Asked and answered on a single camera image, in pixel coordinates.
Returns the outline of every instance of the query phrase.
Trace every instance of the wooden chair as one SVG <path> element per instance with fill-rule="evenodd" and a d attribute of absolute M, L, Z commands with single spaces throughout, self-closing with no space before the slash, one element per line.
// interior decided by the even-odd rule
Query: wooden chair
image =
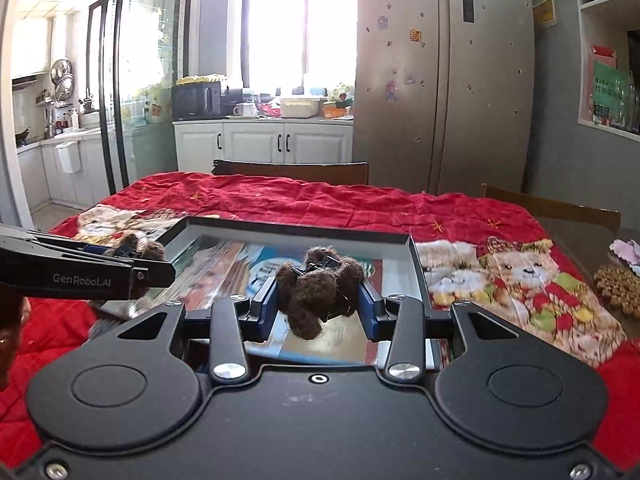
<path fill-rule="evenodd" d="M 583 205 L 558 202 L 556 200 L 525 195 L 524 193 L 505 191 L 497 187 L 488 186 L 487 184 L 482 184 L 482 196 L 517 204 L 537 217 L 597 224 L 606 227 L 614 234 L 617 233 L 620 228 L 620 218 L 622 215 L 619 211 L 609 211 L 607 209 L 596 209 Z"/>
<path fill-rule="evenodd" d="M 353 164 L 263 164 L 216 159 L 214 175 L 242 174 L 245 176 L 286 176 L 307 182 L 326 182 L 332 186 L 354 186 L 369 183 L 369 165 Z"/>

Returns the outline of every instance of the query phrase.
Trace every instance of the screw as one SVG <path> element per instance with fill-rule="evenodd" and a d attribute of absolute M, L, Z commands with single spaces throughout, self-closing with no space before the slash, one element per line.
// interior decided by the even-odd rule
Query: screw
<path fill-rule="evenodd" d="M 311 377 L 309 377 L 309 380 L 313 384 L 326 384 L 326 383 L 329 382 L 329 377 L 327 377 L 326 375 L 322 375 L 322 374 L 314 374 Z"/>
<path fill-rule="evenodd" d="M 246 373 L 246 368 L 237 363 L 223 363 L 213 368 L 213 373 L 221 379 L 237 379 Z"/>
<path fill-rule="evenodd" d="M 51 478 L 51 480 L 65 480 L 65 478 L 69 475 L 69 471 L 66 470 L 66 467 L 55 462 L 47 464 L 44 472 L 49 478 Z"/>
<path fill-rule="evenodd" d="M 578 464 L 571 469 L 569 476 L 572 480 L 587 480 L 591 476 L 591 466 L 589 464 Z"/>
<path fill-rule="evenodd" d="M 388 368 L 389 375 L 396 379 L 409 380 L 420 375 L 420 368 L 411 363 L 398 363 Z"/>

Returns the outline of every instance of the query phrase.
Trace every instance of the mug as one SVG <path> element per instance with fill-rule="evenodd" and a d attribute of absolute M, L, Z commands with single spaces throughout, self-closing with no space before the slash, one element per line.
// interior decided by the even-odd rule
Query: mug
<path fill-rule="evenodd" d="M 255 103 L 240 103 L 234 108 L 234 115 L 242 115 L 248 117 L 257 114 L 258 108 L 255 107 Z"/>

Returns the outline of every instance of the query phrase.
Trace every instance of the brown trivet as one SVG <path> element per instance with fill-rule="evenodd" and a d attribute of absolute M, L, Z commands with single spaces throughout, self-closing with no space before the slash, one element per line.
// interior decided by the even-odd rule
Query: brown trivet
<path fill-rule="evenodd" d="M 640 319 L 640 278 L 625 267 L 600 267 L 593 275 L 600 297 L 610 310 Z"/>

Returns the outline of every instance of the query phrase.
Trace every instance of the microwave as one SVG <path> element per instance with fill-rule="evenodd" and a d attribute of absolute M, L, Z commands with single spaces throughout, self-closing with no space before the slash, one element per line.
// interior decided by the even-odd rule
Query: microwave
<path fill-rule="evenodd" d="M 174 121 L 223 118 L 222 94 L 220 81 L 173 86 L 171 99 Z"/>

